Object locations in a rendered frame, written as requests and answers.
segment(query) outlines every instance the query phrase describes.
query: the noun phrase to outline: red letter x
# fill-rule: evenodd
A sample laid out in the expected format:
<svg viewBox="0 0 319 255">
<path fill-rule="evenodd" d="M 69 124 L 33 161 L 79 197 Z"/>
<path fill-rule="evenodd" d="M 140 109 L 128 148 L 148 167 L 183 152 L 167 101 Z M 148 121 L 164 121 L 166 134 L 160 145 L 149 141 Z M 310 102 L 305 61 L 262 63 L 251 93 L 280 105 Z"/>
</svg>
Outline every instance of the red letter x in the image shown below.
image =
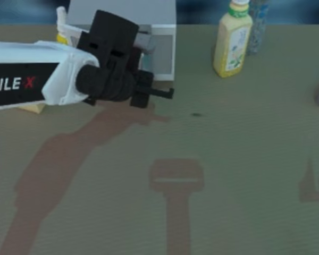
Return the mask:
<svg viewBox="0 0 319 255">
<path fill-rule="evenodd" d="M 35 80 L 35 76 L 33 76 L 33 77 L 26 77 L 26 83 L 25 83 L 25 89 L 26 88 L 33 88 L 33 82 L 34 82 L 34 80 Z"/>
</svg>

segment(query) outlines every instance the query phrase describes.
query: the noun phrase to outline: table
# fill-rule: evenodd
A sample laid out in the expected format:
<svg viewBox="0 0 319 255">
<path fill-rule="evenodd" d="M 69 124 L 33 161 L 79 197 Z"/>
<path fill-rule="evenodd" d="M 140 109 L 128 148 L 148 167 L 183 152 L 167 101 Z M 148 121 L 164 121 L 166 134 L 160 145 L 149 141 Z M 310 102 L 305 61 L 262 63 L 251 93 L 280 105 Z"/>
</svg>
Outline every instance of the table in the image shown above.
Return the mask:
<svg viewBox="0 0 319 255">
<path fill-rule="evenodd" d="M 148 110 L 0 111 L 0 255 L 319 255 L 319 26 L 269 26 L 228 79 L 215 35 L 179 26 L 175 98 Z"/>
</svg>

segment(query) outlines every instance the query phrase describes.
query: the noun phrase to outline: green bottle neck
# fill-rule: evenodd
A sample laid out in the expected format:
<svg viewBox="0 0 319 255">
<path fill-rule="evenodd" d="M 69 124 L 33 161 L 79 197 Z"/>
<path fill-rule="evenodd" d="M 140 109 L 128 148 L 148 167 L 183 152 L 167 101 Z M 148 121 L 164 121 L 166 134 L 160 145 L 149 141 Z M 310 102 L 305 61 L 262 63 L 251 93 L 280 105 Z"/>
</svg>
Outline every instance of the green bottle neck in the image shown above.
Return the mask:
<svg viewBox="0 0 319 255">
<path fill-rule="evenodd" d="M 249 12 L 249 8 L 243 11 L 238 11 L 233 9 L 231 6 L 229 6 L 229 9 L 228 9 L 228 13 L 234 18 L 244 18 L 248 15 L 248 12 Z"/>
</svg>

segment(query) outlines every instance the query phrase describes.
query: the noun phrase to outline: black label on robot arm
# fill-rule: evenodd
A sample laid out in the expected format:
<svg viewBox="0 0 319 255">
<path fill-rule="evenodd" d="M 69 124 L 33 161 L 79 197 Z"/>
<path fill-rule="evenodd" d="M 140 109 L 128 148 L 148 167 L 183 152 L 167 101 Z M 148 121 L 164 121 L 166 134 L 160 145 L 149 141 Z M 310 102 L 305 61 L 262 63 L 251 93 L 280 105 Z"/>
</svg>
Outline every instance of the black label on robot arm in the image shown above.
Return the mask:
<svg viewBox="0 0 319 255">
<path fill-rule="evenodd" d="M 44 100 L 41 90 L 58 64 L 0 64 L 0 106 Z"/>
</svg>

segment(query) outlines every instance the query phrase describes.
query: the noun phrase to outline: yellow object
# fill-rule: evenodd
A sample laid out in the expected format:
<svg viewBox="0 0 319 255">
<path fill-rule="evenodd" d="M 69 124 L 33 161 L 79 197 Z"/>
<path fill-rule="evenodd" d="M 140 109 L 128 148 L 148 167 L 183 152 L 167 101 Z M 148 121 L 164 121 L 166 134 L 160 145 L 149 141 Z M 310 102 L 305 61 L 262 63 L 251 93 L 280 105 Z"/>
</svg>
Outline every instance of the yellow object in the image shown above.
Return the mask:
<svg viewBox="0 0 319 255">
<path fill-rule="evenodd" d="M 45 108 L 45 104 L 24 105 L 24 106 L 19 106 L 18 108 L 25 111 L 40 114 Z"/>
<path fill-rule="evenodd" d="M 213 67 L 222 78 L 239 73 L 243 67 L 253 25 L 248 3 L 249 0 L 232 0 L 228 13 L 220 20 Z"/>
<path fill-rule="evenodd" d="M 68 41 L 65 37 L 61 36 L 59 33 L 57 34 L 57 42 L 61 44 L 68 44 Z"/>
</svg>

